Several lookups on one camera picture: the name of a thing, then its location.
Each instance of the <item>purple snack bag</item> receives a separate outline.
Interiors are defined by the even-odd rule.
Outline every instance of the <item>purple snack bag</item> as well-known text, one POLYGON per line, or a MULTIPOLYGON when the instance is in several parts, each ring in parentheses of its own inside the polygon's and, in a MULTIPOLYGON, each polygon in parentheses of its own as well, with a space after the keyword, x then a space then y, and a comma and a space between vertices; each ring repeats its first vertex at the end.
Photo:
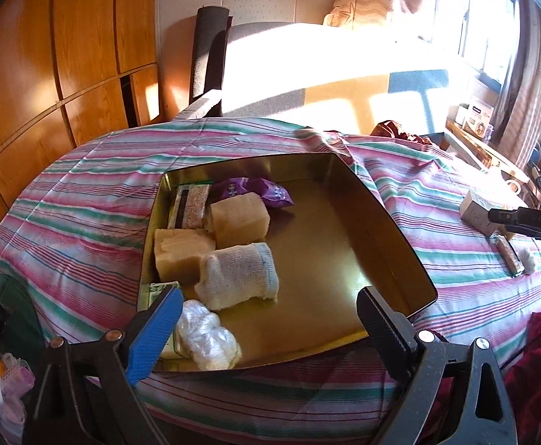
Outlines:
POLYGON ((213 203, 249 192, 258 194, 268 208, 279 209, 293 205, 293 201, 284 187, 262 178, 235 177, 227 179, 214 184, 210 189, 209 196, 213 203))

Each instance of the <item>screw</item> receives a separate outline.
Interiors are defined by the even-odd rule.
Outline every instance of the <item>screw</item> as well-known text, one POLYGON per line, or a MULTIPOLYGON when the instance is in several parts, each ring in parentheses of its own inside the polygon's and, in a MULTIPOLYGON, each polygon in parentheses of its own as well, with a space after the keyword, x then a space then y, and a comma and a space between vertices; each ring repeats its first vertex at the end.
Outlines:
POLYGON ((118 341, 122 337, 122 331, 119 329, 111 329, 105 334, 108 341, 118 341))
POLYGON ((480 347, 480 349, 488 349, 489 341, 487 341, 485 338, 477 338, 476 346, 480 347))
POLYGON ((435 341, 436 337, 431 331, 428 331, 426 329, 419 331, 419 339, 423 341, 424 343, 433 343, 435 341))
POLYGON ((62 336, 56 336, 50 341, 50 347, 61 347, 63 344, 65 344, 65 339, 62 336))

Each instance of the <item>blue gripper pad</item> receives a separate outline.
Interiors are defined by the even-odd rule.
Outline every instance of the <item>blue gripper pad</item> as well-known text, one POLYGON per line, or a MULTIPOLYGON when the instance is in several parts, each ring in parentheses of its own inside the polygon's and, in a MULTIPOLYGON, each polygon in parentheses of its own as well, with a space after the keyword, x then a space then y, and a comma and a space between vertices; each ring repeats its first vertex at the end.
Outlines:
POLYGON ((182 292, 177 288, 171 290, 132 343, 126 368, 126 378, 132 386, 136 386, 151 373, 180 319, 183 304, 182 292))

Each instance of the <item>yellow sponge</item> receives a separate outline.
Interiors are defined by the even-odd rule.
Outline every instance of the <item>yellow sponge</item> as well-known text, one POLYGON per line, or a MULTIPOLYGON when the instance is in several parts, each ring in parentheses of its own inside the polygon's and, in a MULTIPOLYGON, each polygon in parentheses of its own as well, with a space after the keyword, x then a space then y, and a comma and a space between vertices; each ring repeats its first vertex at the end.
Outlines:
POLYGON ((201 258, 214 250, 213 235, 202 229, 155 230, 155 267, 161 282, 197 282, 201 258))
POLYGON ((265 238, 271 217, 253 192, 220 200, 210 206, 217 249, 251 244, 265 238))

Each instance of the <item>striped tablecloth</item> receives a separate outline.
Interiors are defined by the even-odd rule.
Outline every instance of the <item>striped tablecloth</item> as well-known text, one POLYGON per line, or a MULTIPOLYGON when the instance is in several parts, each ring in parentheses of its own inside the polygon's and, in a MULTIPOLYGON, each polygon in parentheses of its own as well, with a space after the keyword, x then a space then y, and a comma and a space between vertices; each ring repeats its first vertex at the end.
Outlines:
MULTIPOLYGON (((510 278, 488 240, 460 220, 458 206, 468 189, 485 185, 482 175, 433 146, 268 119, 171 122, 76 148, 42 172, 0 224, 0 273, 29 283, 46 337, 97 339, 135 313, 162 173, 284 152, 337 153, 384 204, 438 288, 416 327, 453 342, 485 336, 500 362, 523 344, 529 315, 541 310, 541 275, 510 278)), ((157 416, 231 443, 362 443, 390 407, 394 383, 360 342, 221 377, 152 375, 139 390, 157 416)))

